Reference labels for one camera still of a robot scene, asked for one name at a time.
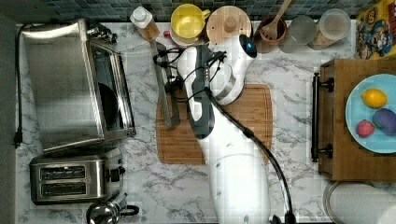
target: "blue plate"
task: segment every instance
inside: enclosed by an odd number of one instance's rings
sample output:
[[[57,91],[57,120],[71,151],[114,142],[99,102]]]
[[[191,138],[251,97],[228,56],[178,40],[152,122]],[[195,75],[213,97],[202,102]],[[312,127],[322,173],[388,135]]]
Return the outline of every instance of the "blue plate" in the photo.
[[[396,135],[386,135],[377,128],[375,128],[373,134],[366,138],[359,137],[356,132],[356,127],[361,120],[367,119],[373,122],[373,115],[378,109],[365,105],[361,99],[361,94],[370,88],[377,88],[383,91],[388,98],[388,102],[383,108],[396,112],[396,76],[380,74],[367,77],[353,89],[347,98],[346,125],[361,146],[377,153],[396,152]]]

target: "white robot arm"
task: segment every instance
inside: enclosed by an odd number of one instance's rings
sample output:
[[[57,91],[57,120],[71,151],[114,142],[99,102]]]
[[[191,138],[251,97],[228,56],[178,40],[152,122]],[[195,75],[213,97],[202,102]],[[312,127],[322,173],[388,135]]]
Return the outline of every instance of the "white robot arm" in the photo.
[[[204,152],[219,223],[269,223],[268,180],[261,154],[266,147],[220,106],[232,103],[242,93],[245,73],[256,56],[253,42],[237,35],[213,51],[205,45],[188,48],[177,63],[191,127]],[[284,180],[268,149],[266,153]],[[295,223],[286,181],[282,189],[288,201],[285,220]]]

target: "oven window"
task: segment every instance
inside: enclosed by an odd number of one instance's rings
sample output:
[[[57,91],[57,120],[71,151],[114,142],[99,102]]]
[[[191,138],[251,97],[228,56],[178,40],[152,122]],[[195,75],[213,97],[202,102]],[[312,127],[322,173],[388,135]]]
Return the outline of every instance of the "oven window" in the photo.
[[[123,129],[110,53],[92,46],[92,56],[108,131]]]

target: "wooden spoon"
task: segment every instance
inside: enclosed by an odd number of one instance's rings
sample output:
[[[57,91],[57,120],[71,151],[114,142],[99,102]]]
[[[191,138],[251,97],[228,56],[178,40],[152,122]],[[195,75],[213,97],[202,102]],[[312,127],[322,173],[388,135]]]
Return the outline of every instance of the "wooden spoon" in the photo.
[[[289,6],[290,2],[291,0],[285,0],[282,4],[282,7],[280,7],[279,11],[277,12],[274,20],[262,27],[262,34],[268,39],[277,39],[277,23],[279,22],[279,19],[282,17],[286,8]]]

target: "yellow mug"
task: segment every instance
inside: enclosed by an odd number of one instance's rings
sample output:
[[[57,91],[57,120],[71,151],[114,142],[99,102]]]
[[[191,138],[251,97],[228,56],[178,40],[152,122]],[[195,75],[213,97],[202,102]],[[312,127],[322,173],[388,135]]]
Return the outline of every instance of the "yellow mug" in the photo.
[[[183,4],[172,13],[171,27],[180,41],[190,44],[198,40],[209,15],[210,10],[202,11],[195,5]]]

